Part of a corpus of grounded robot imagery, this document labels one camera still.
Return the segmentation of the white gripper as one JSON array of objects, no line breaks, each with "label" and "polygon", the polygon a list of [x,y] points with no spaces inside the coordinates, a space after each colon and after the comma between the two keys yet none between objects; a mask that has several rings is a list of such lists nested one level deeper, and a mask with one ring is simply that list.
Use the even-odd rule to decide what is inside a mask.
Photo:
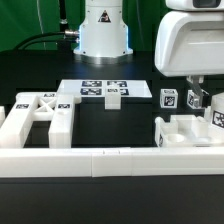
[{"label": "white gripper", "polygon": [[188,76],[194,109],[209,105],[203,76],[224,74],[224,12],[171,11],[160,22],[155,66],[165,76]]}]

